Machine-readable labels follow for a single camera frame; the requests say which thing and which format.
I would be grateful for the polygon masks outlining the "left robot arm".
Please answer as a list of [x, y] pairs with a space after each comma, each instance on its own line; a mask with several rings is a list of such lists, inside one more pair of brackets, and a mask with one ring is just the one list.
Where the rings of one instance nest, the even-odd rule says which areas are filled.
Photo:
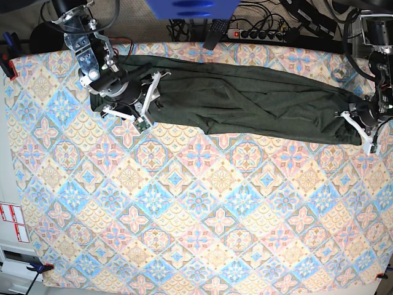
[[[348, 48], [349, 25], [360, 21], [362, 41], [370, 46], [367, 74], [359, 68]], [[348, 13], [344, 24], [342, 45], [344, 54], [356, 72], [375, 84], [375, 92], [361, 103], [350, 107], [351, 117], [370, 134], [382, 122], [392, 118], [392, 15], [361, 12]]]

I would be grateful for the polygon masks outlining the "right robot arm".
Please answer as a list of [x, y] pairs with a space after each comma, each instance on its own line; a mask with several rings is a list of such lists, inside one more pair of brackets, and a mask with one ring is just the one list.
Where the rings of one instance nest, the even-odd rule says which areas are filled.
[[104, 30], [119, 16], [120, 2], [115, 2], [115, 15], [107, 25], [100, 25], [93, 17], [93, 1], [52, 1], [57, 19], [49, 25], [64, 34], [66, 46], [75, 53], [79, 64], [82, 86], [93, 95], [90, 106], [94, 112], [105, 107], [129, 115], [137, 114], [143, 107], [147, 87], [141, 76], [152, 65], [146, 63], [136, 69], [125, 69], [126, 57], [115, 53]]

